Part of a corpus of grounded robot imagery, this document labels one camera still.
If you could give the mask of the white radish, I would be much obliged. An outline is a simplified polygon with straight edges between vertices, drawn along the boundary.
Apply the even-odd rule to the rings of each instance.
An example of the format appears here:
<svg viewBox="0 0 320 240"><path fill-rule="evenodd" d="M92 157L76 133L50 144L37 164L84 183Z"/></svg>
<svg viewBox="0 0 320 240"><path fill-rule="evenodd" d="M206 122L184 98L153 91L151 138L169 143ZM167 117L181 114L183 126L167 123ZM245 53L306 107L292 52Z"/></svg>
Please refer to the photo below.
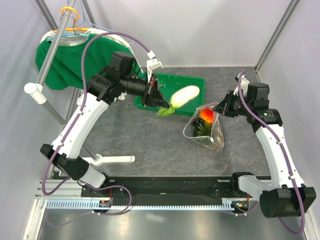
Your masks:
<svg viewBox="0 0 320 240"><path fill-rule="evenodd" d="M195 99L200 93L200 88L196 85L188 85L176 91L169 101L169 107L162 107L158 110L159 117L167 117L175 113L176 109L179 109L186 105L191 100Z"/></svg>

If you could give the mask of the clear dotted zip top bag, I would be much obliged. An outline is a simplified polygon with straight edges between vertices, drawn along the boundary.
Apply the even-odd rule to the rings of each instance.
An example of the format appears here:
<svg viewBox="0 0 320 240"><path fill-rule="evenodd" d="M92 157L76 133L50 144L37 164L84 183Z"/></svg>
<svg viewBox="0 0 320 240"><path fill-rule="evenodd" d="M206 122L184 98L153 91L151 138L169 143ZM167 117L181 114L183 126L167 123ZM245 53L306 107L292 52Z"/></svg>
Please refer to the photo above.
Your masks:
<svg viewBox="0 0 320 240"><path fill-rule="evenodd" d="M196 136L196 137L193 137L193 128L192 128L192 121L199 118L199 113L201 110L203 109L206 109L206 108L209 108L209 109L212 109L213 110L213 107L215 107L218 103L217 102L212 102L212 103L209 103L209 104L206 104L206 105L201 105L199 107L196 108L194 114L192 115L191 119L188 121L188 123L185 125L182 133L184 135L184 137L186 137L187 139L201 145L201 139L205 138L206 136ZM219 114L217 112L215 112L215 121L212 123L212 131L211 131L211 138L215 138L217 136L221 136L221 137L224 137L223 135L223 131L222 131L222 128L221 128L221 125L220 125L220 122L219 122Z"/></svg>

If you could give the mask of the dark purple grape bunch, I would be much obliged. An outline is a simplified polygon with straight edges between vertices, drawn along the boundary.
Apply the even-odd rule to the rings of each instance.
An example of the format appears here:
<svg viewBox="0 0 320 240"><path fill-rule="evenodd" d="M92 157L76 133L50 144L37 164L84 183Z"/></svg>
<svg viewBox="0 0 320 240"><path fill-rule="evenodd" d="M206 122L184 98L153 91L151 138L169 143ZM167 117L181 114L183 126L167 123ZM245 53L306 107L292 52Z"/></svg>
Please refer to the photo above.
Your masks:
<svg viewBox="0 0 320 240"><path fill-rule="evenodd" d="M205 121L198 117L191 123L192 129L193 129L193 137L202 136L205 132Z"/></svg>

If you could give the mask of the orange carrot with green leaves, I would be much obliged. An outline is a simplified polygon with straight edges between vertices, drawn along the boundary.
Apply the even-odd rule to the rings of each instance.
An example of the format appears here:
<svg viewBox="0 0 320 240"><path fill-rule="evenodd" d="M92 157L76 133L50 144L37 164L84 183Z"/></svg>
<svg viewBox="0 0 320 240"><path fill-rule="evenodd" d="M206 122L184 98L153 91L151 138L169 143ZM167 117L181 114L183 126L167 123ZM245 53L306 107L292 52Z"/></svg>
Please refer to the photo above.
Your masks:
<svg viewBox="0 0 320 240"><path fill-rule="evenodd" d="M225 141L224 137L220 135L214 138L206 136L200 140L200 144L207 149L220 151L224 148Z"/></svg>

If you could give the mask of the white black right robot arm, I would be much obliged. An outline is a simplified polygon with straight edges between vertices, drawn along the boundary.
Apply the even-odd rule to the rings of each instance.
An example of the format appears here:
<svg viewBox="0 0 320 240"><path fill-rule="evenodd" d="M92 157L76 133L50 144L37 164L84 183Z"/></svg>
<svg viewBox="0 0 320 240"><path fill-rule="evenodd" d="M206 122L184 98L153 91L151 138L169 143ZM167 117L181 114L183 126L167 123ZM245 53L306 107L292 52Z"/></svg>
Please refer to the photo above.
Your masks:
<svg viewBox="0 0 320 240"><path fill-rule="evenodd" d="M316 199L313 187L300 177L284 136L283 121L269 107L270 88L265 83L249 83L245 96L230 90L213 110L225 117L245 116L262 145L271 175L266 184L250 172L233 173L229 191L235 197L248 193L259 201L266 218L300 217Z"/></svg>

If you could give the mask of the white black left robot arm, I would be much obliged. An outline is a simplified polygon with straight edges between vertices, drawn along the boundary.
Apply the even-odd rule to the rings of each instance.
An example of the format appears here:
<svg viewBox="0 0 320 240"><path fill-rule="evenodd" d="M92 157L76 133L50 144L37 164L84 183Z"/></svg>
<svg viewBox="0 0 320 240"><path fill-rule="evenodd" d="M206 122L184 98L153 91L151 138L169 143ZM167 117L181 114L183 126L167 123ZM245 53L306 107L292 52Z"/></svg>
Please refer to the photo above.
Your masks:
<svg viewBox="0 0 320 240"><path fill-rule="evenodd" d="M158 79L152 73L163 65L152 51L147 55L147 78L143 79L132 73L136 59L131 53L113 53L110 64L85 84L81 103L61 134L51 144L43 144L40 148L40 152L51 164L71 179L91 185L92 191L99 197L109 193L110 185L105 181L106 176L103 173L80 157L80 150L102 113L121 94L141 97L143 106L170 107L170 103L159 90Z"/></svg>

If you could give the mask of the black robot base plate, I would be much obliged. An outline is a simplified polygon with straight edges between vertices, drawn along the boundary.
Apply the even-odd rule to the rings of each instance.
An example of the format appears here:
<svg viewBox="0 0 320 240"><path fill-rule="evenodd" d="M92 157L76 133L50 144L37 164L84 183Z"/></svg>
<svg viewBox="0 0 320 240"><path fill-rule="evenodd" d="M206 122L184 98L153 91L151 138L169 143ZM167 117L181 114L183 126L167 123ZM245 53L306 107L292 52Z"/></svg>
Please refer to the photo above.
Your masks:
<svg viewBox="0 0 320 240"><path fill-rule="evenodd" d="M212 198L244 198L250 195L236 188L231 176L108 176L100 188L126 187L137 194L189 194Z"/></svg>

